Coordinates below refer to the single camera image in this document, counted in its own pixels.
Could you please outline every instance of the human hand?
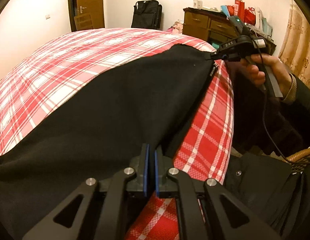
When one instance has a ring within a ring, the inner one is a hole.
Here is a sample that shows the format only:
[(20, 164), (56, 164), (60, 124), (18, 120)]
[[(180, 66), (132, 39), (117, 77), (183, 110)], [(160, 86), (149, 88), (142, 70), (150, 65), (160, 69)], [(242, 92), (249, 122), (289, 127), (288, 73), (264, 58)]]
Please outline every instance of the human hand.
[[(274, 56), (262, 54), (262, 57), (264, 64), (272, 68), (274, 76), (277, 79), (279, 89), (285, 98), (292, 86), (292, 78), (288, 73), (285, 64), (282, 63), (279, 58)], [(251, 58), (258, 64), (262, 63), (261, 56), (259, 54), (252, 55)], [(257, 87), (265, 83), (265, 73), (259, 71), (256, 65), (251, 65), (246, 59), (241, 59), (240, 62), (246, 67), (247, 72)]]

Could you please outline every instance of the finger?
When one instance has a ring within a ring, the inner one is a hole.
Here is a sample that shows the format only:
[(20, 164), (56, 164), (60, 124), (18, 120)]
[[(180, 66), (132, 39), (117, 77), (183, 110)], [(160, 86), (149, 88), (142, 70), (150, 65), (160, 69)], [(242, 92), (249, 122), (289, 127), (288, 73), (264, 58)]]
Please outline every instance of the finger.
[(240, 62), (241, 62), (241, 64), (242, 64), (243, 66), (247, 66), (247, 65), (248, 65), (248, 61), (247, 61), (246, 59), (244, 59), (244, 58), (242, 58), (242, 59), (240, 60)]
[(263, 85), (264, 83), (265, 83), (265, 77), (264, 78), (262, 78), (262, 79), (257, 79), (257, 80), (254, 80), (254, 83), (255, 83), (255, 85), (257, 86), (257, 87), (259, 87), (259, 86), (261, 86), (261, 85)]
[(255, 65), (248, 65), (246, 69), (247, 69), (247, 72), (250, 74), (257, 74), (259, 72), (258, 67)]
[(258, 72), (257, 74), (251, 74), (251, 77), (254, 79), (254, 80), (257, 80), (257, 79), (264, 79), (265, 78), (265, 73), (264, 72)]
[[(262, 57), (263, 57), (264, 64), (268, 65), (268, 66), (273, 66), (274, 64), (276, 64), (279, 61), (279, 59), (277, 57), (273, 57), (273, 56), (265, 54), (265, 53), (262, 53)], [(259, 63), (259, 64), (262, 63), (261, 55), (259, 55), (259, 54), (254, 54), (251, 56), (251, 58), (256, 63)]]

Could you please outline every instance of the bed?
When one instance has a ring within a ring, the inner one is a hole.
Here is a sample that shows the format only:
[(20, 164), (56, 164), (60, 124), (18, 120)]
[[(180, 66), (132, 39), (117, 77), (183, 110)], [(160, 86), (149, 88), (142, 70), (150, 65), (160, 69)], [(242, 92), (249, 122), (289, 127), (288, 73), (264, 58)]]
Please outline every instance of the bed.
[[(143, 29), (97, 29), (51, 40), (0, 81), (0, 156), (96, 75), (174, 44), (214, 48), (197, 38)], [(192, 178), (223, 183), (233, 136), (233, 91), (223, 61), (207, 89), (174, 166)], [(154, 195), (127, 239), (178, 239), (175, 202)]]

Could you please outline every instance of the drawer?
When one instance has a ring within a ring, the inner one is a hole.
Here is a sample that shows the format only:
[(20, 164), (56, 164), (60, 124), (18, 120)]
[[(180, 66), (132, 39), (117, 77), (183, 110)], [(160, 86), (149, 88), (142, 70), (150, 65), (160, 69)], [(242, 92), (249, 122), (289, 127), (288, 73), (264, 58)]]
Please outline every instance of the drawer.
[(209, 30), (184, 24), (183, 34), (207, 41)]
[(211, 21), (210, 29), (212, 31), (217, 31), (218, 33), (225, 34), (226, 36), (229, 36), (229, 37), (237, 36), (232, 26), (229, 26), (225, 23), (220, 23), (214, 20)]
[(211, 32), (211, 35), (209, 36), (210, 39), (220, 41), (222, 43), (226, 42), (228, 38), (224, 35), (221, 35), (219, 33)]
[(186, 12), (184, 16), (184, 23), (206, 29), (208, 24), (208, 16)]

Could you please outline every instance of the red shopping bag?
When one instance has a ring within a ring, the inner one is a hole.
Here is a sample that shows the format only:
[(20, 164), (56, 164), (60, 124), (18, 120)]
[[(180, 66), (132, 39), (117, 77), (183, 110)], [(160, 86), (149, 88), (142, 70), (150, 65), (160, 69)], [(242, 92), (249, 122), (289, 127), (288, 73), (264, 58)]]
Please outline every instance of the red shopping bag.
[(245, 3), (242, 0), (235, 0), (234, 15), (244, 22), (245, 19)]
[(228, 12), (230, 13), (230, 16), (234, 16), (234, 5), (228, 5), (227, 6)]
[(255, 14), (255, 9), (253, 7), (248, 7), (245, 9), (244, 22), (249, 23), (251, 25), (256, 24), (256, 14)]

